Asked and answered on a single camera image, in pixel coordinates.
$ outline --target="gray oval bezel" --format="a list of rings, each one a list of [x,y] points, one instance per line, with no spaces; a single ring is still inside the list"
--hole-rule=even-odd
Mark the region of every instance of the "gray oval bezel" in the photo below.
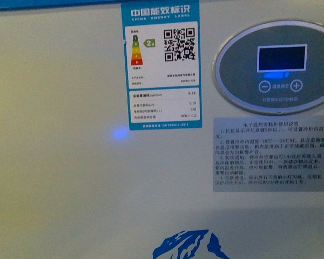
[[[313,100],[309,103],[294,106],[294,107],[288,107],[288,108],[269,108],[269,107],[263,107],[258,105],[253,105],[250,103],[247,103],[245,101],[242,101],[235,95],[233,95],[224,85],[224,83],[221,80],[220,76],[220,70],[219,66],[221,63],[221,60],[226,53],[226,51],[238,40],[245,37],[246,35],[262,30],[265,28],[275,27],[275,26],[282,26],[282,25],[294,25],[294,26],[303,26],[311,29],[318,30],[320,32],[324,33],[324,26],[320,23],[314,23],[309,21],[302,21],[302,20],[293,20],[293,19],[284,19],[284,20],[276,20],[276,21],[270,21],[265,23],[260,23],[258,25],[252,26],[248,29],[245,29],[244,31],[232,36],[227,41],[223,43],[223,45],[220,47],[219,51],[215,55],[213,64],[212,64],[212,71],[213,71],[213,80],[215,82],[215,86],[217,90],[220,92],[220,94],[228,100],[230,103],[235,105],[238,108],[241,108],[245,111],[257,113],[257,114],[263,114],[263,115],[289,115],[294,113],[299,113],[302,111],[310,110],[311,108],[317,107],[324,103],[324,96]]]

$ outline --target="digital display panel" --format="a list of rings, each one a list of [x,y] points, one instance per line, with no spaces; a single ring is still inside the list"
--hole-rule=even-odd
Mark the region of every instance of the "digital display panel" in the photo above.
[[[305,71],[307,44],[259,46],[258,72]]]

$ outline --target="oval control panel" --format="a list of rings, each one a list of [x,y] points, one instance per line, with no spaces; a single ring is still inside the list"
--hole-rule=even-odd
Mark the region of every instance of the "oval control panel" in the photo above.
[[[219,92],[245,110],[283,115],[324,102],[324,26],[282,20],[228,40],[214,60]]]

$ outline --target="cream white freezer surface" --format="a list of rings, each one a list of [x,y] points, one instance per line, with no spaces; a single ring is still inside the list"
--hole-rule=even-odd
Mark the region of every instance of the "cream white freezer surface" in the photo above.
[[[201,229],[229,258],[324,258],[324,192],[213,191],[214,118],[260,116],[213,59],[275,19],[324,24],[324,0],[201,1],[202,128],[129,131],[119,4],[0,12],[0,259],[152,258]]]

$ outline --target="printed instructions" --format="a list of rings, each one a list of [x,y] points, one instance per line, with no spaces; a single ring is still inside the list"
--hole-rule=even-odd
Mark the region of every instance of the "printed instructions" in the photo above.
[[[324,190],[324,116],[214,119],[215,192]]]

